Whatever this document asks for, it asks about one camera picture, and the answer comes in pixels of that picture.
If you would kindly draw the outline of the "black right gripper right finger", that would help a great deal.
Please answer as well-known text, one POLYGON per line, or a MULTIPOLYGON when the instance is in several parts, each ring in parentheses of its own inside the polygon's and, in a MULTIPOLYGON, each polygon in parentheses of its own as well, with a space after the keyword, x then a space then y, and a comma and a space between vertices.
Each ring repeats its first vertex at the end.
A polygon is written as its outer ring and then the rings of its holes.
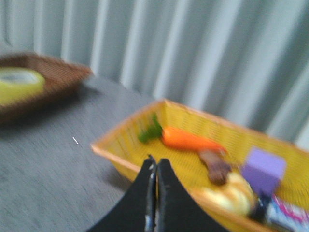
POLYGON ((159 193, 158 232, 226 232, 194 201, 177 178, 168 159, 157 167, 159 193))

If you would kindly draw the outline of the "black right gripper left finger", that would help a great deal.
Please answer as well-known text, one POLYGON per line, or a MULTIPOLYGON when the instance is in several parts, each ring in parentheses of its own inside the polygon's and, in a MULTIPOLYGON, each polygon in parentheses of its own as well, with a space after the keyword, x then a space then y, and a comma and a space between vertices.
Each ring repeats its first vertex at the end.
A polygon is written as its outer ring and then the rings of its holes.
POLYGON ((120 201, 89 232, 153 232, 156 214, 156 161, 149 155, 120 201))

